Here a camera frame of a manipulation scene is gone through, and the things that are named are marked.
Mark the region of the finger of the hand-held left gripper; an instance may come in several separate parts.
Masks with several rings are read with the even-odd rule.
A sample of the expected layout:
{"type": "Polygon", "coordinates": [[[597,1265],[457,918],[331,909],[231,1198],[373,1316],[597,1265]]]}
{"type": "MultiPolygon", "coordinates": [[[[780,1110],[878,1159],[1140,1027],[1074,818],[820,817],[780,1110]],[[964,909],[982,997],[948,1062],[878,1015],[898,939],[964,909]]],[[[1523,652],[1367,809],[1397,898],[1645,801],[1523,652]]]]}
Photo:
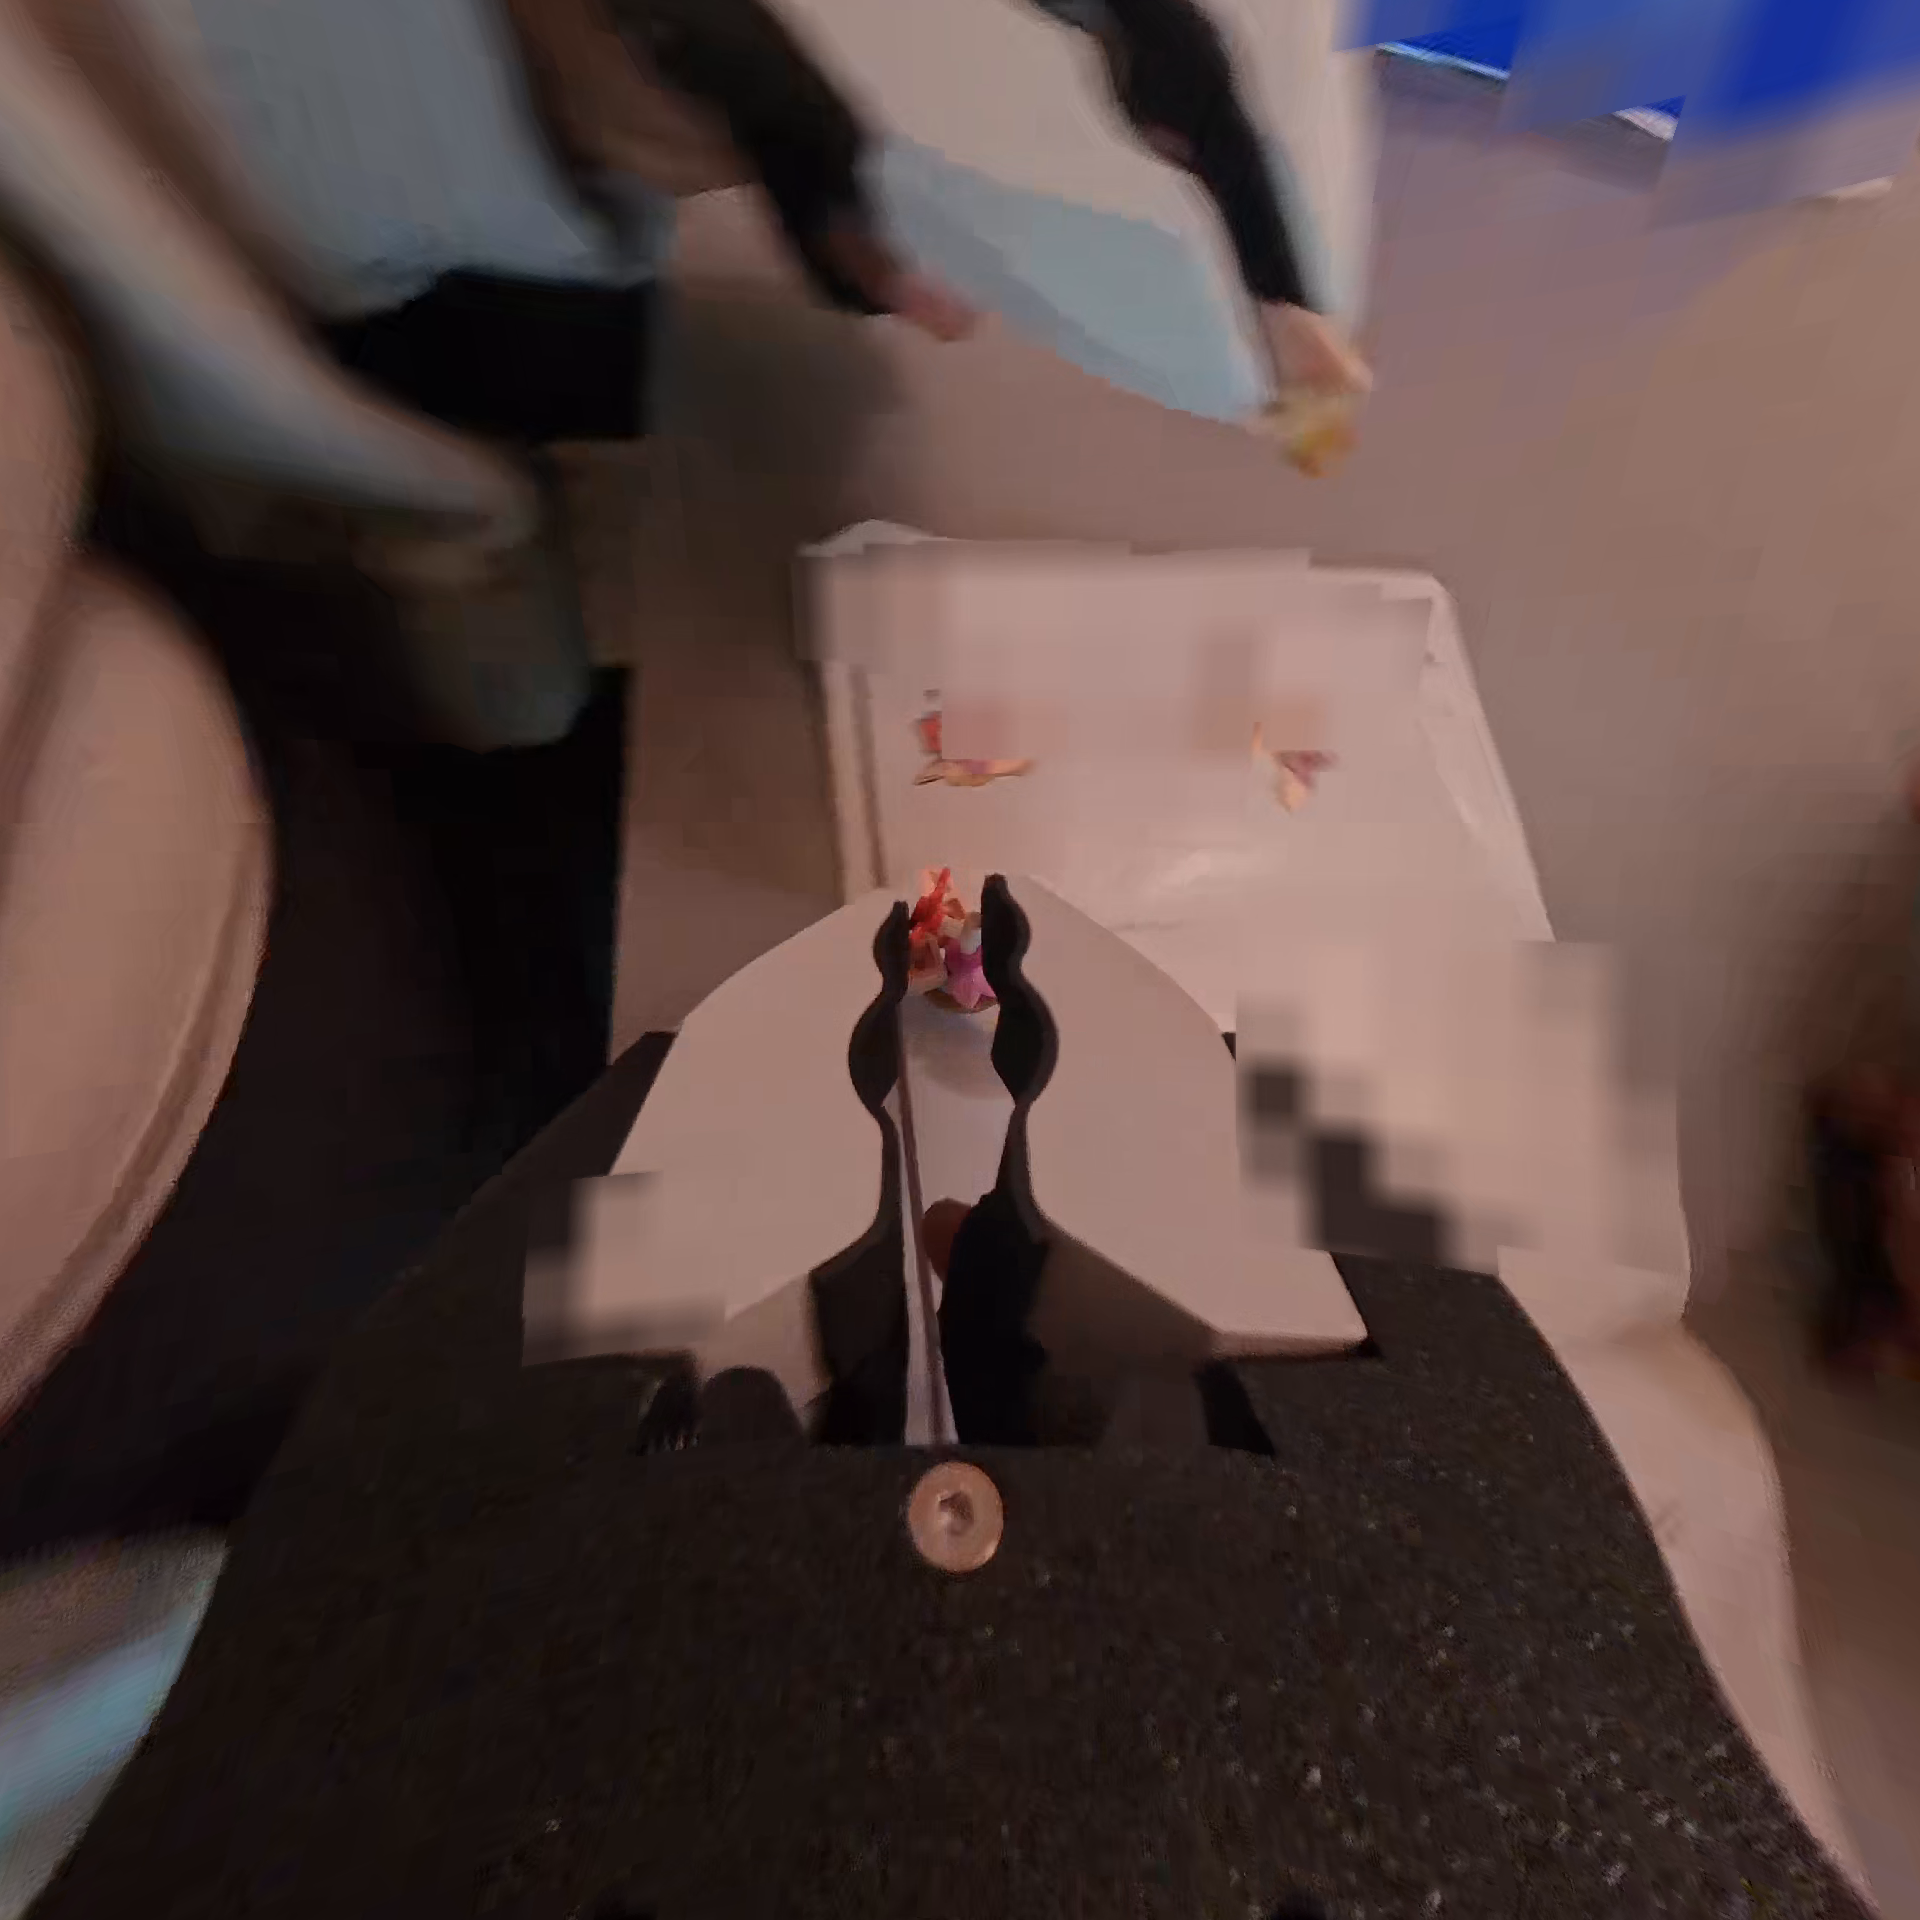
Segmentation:
{"type": "Polygon", "coordinates": [[[686,201],[757,188],[829,306],[977,325],[885,229],[869,131],[772,4],[197,3],[197,54],[340,317],[455,273],[637,291],[686,201]]]}
{"type": "Polygon", "coordinates": [[[878,4],[878,211],[1065,363],[1247,423],[1333,388],[1330,4],[878,4]]]}

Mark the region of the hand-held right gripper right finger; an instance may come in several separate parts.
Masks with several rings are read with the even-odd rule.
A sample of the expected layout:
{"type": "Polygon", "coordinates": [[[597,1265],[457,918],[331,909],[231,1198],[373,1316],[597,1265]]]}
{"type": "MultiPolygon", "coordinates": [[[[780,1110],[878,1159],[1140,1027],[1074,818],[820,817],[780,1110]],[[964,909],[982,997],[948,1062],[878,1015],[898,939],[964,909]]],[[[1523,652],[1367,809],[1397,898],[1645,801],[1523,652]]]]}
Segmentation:
{"type": "Polygon", "coordinates": [[[1127,1383],[1363,1356],[1333,1257],[1242,1185],[1236,1062],[1209,1012],[1027,876],[986,878],[980,953],[1013,1109],[943,1277],[959,1444],[1077,1447],[1127,1383]]]}

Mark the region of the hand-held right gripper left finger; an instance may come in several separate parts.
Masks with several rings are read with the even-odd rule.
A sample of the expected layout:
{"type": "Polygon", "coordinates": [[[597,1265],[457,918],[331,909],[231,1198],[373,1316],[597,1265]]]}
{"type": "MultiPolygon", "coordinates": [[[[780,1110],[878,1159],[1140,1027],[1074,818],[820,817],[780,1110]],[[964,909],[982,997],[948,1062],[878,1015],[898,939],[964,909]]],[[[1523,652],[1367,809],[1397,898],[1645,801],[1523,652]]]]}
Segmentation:
{"type": "Polygon", "coordinates": [[[908,1438],[901,901],[858,901],[683,1021],[607,1175],[607,1348],[761,1370],[828,1444],[908,1438]]]}

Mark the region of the pink red toy brick flower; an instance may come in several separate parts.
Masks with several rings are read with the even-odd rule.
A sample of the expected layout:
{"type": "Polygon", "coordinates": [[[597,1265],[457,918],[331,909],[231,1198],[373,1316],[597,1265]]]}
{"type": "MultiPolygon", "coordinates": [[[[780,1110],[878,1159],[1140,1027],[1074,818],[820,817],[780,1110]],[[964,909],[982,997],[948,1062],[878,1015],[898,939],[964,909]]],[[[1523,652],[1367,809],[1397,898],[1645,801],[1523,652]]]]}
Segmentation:
{"type": "Polygon", "coordinates": [[[908,989],[971,1015],[997,1004],[982,958],[980,913],[948,868],[926,868],[908,913],[908,989]]]}

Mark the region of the white tray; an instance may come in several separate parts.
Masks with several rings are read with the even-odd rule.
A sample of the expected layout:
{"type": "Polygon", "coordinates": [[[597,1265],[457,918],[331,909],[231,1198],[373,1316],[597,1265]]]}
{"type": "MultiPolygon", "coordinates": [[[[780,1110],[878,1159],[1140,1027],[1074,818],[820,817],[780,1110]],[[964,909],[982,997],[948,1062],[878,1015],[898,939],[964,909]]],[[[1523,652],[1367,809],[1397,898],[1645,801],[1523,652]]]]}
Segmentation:
{"type": "Polygon", "coordinates": [[[847,895],[1027,876],[1220,1027],[1295,939],[1549,942],[1546,889],[1455,615],[1430,574],[1301,548],[957,540],[862,522],[798,558],[847,895]],[[935,689],[951,756],[914,787],[935,689]],[[1252,765],[1337,756],[1285,813],[1252,765]]]}

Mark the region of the beige yellow toy brick piece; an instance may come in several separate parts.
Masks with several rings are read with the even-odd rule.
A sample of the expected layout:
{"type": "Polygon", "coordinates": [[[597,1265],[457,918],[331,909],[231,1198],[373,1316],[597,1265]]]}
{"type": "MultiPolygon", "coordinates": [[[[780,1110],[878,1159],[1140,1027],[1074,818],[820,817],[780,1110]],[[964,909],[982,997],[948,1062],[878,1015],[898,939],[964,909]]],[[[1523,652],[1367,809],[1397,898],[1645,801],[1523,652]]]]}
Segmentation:
{"type": "Polygon", "coordinates": [[[1271,393],[1250,427],[1306,476],[1326,476],[1354,450],[1374,375],[1349,331],[1298,305],[1259,305],[1271,393]]]}

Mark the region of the beige toy brick flower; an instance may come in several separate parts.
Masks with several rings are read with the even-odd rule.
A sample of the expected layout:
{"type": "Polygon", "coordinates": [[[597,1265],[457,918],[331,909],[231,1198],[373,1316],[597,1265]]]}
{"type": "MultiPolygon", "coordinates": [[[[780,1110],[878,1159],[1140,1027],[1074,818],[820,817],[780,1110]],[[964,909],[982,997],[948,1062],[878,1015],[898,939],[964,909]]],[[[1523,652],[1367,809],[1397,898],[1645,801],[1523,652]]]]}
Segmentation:
{"type": "Polygon", "coordinates": [[[1252,765],[1259,773],[1271,801],[1295,813],[1307,807],[1323,775],[1337,769],[1337,756],[1316,747],[1275,747],[1265,737],[1265,724],[1252,724],[1252,765]]]}
{"type": "Polygon", "coordinates": [[[935,689],[921,698],[921,711],[913,723],[913,733],[921,754],[914,787],[954,787],[980,789],[997,782],[1021,780],[1034,773],[1034,759],[1013,756],[951,756],[943,746],[943,702],[935,689]]]}

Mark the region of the person's left forearm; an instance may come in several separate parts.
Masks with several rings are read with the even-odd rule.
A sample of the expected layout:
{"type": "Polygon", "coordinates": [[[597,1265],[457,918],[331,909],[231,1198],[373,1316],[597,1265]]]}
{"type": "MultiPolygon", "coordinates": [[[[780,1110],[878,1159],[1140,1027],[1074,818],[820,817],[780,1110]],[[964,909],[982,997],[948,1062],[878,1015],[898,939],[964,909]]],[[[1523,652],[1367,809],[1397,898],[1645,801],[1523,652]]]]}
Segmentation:
{"type": "Polygon", "coordinates": [[[129,441],[163,461],[484,545],[535,524],[515,468],[349,385],[11,7],[2,227],[76,313],[129,441]]]}

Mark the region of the pale desk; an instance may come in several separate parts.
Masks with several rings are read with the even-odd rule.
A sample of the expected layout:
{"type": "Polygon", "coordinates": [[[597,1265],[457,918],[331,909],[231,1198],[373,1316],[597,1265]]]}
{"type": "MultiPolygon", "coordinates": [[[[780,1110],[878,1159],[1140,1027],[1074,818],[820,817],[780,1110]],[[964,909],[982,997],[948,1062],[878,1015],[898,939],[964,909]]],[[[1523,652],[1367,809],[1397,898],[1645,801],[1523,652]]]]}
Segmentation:
{"type": "Polygon", "coordinates": [[[1778,1449],[1831,1794],[1916,1915],[1916,1399],[1818,1378],[1786,1247],[1804,1085],[1908,1005],[1916,173],[1683,231],[1529,150],[1444,161],[1386,191],[1381,388],[1319,485],[999,334],[828,317],[745,194],[687,207],[661,431],[614,482],[614,1044],[836,906],[802,542],[894,518],[1434,574],[1553,929],[1612,950],[1625,1057],[1678,1092],[1689,1322],[1778,1449]]]}

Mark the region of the beige round object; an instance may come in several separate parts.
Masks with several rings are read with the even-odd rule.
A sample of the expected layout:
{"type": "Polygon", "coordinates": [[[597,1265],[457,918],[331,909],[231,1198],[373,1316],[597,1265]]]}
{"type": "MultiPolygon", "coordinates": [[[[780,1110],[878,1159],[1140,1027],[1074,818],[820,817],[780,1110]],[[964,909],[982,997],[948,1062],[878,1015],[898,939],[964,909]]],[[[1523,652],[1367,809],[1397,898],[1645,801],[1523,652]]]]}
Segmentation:
{"type": "Polygon", "coordinates": [[[165,1211],[234,1066],[271,826],[205,645],[85,542],[98,425],[4,268],[2,1418],[165,1211]]]}

